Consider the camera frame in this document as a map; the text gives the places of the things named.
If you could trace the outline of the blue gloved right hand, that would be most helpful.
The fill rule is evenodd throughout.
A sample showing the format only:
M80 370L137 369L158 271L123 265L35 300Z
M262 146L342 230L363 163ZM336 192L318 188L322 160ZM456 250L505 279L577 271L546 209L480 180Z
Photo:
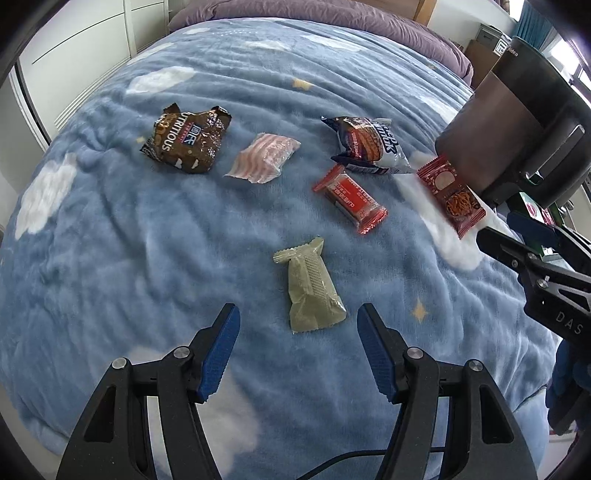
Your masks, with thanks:
M590 425L590 354L563 340L546 391L551 428L564 434L573 422L579 430Z

